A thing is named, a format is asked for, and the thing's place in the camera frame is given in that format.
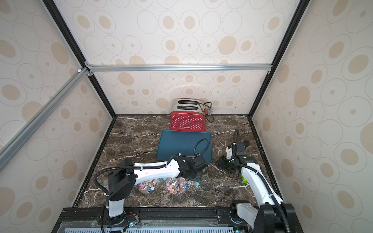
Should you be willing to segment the teal rectangular tray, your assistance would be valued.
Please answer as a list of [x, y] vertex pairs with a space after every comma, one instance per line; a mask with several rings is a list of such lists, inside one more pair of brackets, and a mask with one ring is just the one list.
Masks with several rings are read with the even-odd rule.
[[167, 161], [175, 154], [193, 156], [200, 153], [207, 163], [211, 163], [212, 135], [209, 132], [182, 132], [166, 129], [162, 131], [156, 159]]

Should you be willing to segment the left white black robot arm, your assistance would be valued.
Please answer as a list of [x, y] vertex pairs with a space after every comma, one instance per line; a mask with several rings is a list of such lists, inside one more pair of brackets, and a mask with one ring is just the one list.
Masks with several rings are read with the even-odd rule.
[[125, 159], [116, 167], [106, 168], [94, 176], [94, 184], [104, 192], [105, 209], [110, 218], [124, 214], [125, 199], [134, 186], [160, 178], [183, 178], [199, 182], [208, 169], [208, 163], [200, 155], [176, 154], [164, 162], [142, 164]]

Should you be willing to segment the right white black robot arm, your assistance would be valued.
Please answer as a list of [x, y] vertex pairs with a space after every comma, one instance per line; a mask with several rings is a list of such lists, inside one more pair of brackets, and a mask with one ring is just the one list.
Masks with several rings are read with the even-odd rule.
[[235, 215], [246, 221], [252, 233], [296, 233], [297, 215], [292, 204], [286, 204], [265, 179], [254, 156], [248, 155], [248, 141], [234, 140], [221, 156], [218, 166], [229, 175], [244, 178], [251, 188], [258, 208], [249, 203], [234, 204]]

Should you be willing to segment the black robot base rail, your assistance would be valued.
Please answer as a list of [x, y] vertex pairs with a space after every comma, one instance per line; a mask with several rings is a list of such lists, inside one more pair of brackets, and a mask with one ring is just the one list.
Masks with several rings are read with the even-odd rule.
[[54, 233], [301, 233], [296, 212], [281, 204], [285, 214], [265, 204], [229, 207], [130, 207], [110, 218], [105, 208], [65, 208]]

